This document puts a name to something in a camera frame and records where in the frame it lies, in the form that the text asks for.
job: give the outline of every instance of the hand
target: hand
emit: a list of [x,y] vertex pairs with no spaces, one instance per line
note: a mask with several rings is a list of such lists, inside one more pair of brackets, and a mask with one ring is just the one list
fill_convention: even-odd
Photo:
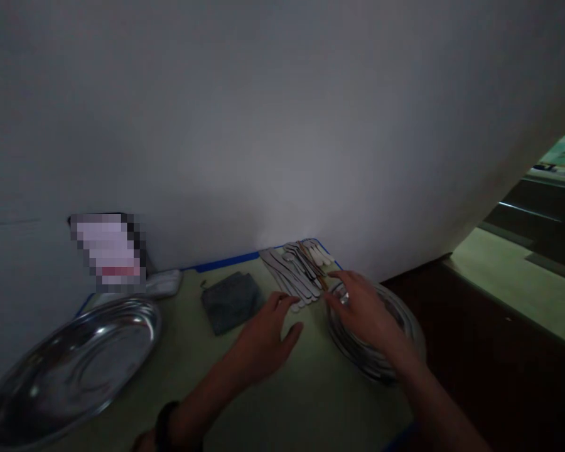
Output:
[[366,278],[353,271],[331,272],[329,276],[341,279],[350,297],[349,305],[344,306],[335,295],[325,292],[326,302],[344,326],[382,352],[395,367],[408,358],[418,360],[412,343]]
[[268,301],[240,332],[223,362],[239,378],[241,387],[269,377],[291,354],[303,330],[303,323],[295,323],[282,341],[281,330],[287,311],[298,301],[299,298],[286,293],[272,292]]

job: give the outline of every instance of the oval metal tray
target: oval metal tray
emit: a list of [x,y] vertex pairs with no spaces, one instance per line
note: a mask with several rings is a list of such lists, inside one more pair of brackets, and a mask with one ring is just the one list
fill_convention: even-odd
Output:
[[0,381],[0,451],[39,448],[98,415],[161,333],[159,308],[126,298],[67,323]]

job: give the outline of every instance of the gray cloth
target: gray cloth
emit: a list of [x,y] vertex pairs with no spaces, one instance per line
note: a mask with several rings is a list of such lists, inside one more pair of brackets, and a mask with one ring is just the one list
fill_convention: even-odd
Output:
[[201,302],[216,336],[252,318],[264,304],[253,277],[240,272],[204,290]]

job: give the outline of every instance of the wooden popsicle stick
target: wooden popsicle stick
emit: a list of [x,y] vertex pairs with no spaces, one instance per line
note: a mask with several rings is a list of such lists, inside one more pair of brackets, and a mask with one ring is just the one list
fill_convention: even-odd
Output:
[[[303,243],[301,243],[299,240],[297,241],[297,243],[299,244],[301,250],[303,251],[303,254],[306,255],[306,257],[310,260],[310,262],[313,262],[314,265],[316,265],[316,263],[314,262],[314,259],[312,259],[311,254],[308,252],[308,250],[306,250],[306,247],[303,245]],[[325,279],[322,276],[320,276],[319,274],[317,274],[316,277],[318,278],[318,281],[320,282],[320,285],[322,286],[322,290],[327,291],[328,286],[325,283]]]

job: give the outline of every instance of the table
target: table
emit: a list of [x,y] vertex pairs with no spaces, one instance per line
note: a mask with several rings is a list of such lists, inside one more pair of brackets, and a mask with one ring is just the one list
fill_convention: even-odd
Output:
[[[185,270],[178,293],[157,301],[163,315],[161,338],[138,373],[103,413],[46,450],[129,451],[134,438],[153,426],[163,405],[192,391],[242,329],[213,334],[200,302],[201,283],[211,286],[240,271],[251,273],[264,297],[279,290],[256,256]],[[335,269],[337,263],[326,268]],[[289,360],[223,410],[205,436],[206,452],[375,452],[389,447],[410,425],[412,413],[402,391],[367,380],[336,348],[322,299],[297,314],[289,311],[283,335],[297,321],[304,329]]]

